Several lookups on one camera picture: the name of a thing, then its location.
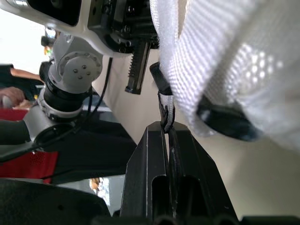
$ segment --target person's arm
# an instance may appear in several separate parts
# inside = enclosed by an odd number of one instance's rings
[[[15,77],[33,79],[33,80],[38,80],[38,81],[43,82],[39,75],[30,73],[30,72],[25,71],[25,70],[11,68],[10,73],[11,73],[12,76],[15,76]]]

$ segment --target person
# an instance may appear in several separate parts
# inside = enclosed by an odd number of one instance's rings
[[[0,65],[0,107],[4,96],[10,99],[12,107],[28,105],[39,95],[37,86],[41,85],[44,83],[39,75],[15,69],[12,64]]]

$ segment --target screw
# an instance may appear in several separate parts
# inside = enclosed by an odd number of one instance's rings
[[[123,30],[124,30],[124,32],[129,33],[130,32],[130,27],[125,25]]]
[[[133,8],[132,6],[128,6],[128,12],[129,13],[134,13],[135,12],[135,8]]]

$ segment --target white mesh fabric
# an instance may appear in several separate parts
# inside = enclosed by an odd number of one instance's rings
[[[197,117],[201,96],[257,0],[190,0],[178,37],[178,2],[151,1],[160,39],[161,70],[188,125],[198,135],[213,134]]]
[[[190,128],[208,134],[196,115],[205,94],[300,149],[300,1],[189,0],[180,37],[177,1],[155,4],[161,70]]]

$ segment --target white wall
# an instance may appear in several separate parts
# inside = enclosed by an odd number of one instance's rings
[[[44,27],[0,9],[0,64],[38,73],[40,63],[48,58],[40,44]]]

